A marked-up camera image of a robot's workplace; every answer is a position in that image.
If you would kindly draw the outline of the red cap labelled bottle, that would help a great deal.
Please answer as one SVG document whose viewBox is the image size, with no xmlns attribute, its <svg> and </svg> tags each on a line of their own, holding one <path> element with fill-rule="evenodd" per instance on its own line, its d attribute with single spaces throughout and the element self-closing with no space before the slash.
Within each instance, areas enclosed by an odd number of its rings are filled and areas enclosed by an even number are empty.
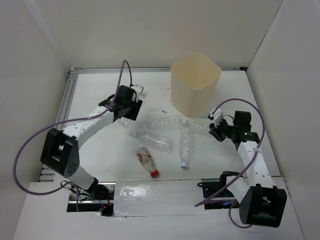
<svg viewBox="0 0 320 240">
<path fill-rule="evenodd" d="M 139 148 L 136 151 L 136 156 L 142 167 L 149 172 L 150 176 L 153 179 L 159 177 L 160 173 L 156 168 L 154 159 L 146 147 Z"/>
</svg>

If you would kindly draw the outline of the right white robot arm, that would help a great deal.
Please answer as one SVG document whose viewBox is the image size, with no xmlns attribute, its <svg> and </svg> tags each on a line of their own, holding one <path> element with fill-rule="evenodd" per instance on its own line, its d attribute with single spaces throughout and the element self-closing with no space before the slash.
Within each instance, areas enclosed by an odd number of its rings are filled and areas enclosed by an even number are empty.
<svg viewBox="0 0 320 240">
<path fill-rule="evenodd" d="M 277 187 L 269 173 L 258 146 L 260 138 L 256 132 L 251 131 L 251 113 L 236 111 L 233 124 L 227 123 L 220 109 L 208 118 L 212 121 L 209 133 L 219 142 L 230 139 L 248 168 L 246 178 L 237 178 L 237 172 L 224 171 L 218 184 L 220 194 L 233 194 L 239 204 L 239 217 L 243 226 L 279 227 L 287 193 Z"/>
</svg>

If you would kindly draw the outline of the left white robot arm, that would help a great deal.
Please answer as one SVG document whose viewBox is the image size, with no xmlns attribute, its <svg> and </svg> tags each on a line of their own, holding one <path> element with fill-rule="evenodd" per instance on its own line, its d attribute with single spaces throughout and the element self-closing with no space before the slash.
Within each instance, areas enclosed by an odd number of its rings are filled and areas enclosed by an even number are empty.
<svg viewBox="0 0 320 240">
<path fill-rule="evenodd" d="M 76 184 L 81 194 L 88 200 L 97 198 L 108 190 L 80 165 L 81 146 L 104 127 L 116 120 L 127 118 L 136 120 L 145 96 L 144 88 L 138 84 L 121 85 L 117 94 L 109 96 L 98 104 L 84 120 L 58 130 L 48 131 L 40 161 Z"/>
</svg>

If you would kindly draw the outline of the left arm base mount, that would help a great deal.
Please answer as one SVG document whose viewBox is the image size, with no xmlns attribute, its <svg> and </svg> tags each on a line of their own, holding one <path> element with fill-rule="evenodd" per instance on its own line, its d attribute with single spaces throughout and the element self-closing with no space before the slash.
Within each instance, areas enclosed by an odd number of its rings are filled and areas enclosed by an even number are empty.
<svg viewBox="0 0 320 240">
<path fill-rule="evenodd" d="M 68 213 L 98 213 L 104 217 L 114 216 L 114 194 L 115 183 L 99 184 L 95 196 L 90 196 L 81 188 L 77 189 L 70 185 L 66 187 L 69 191 L 66 211 Z"/>
</svg>

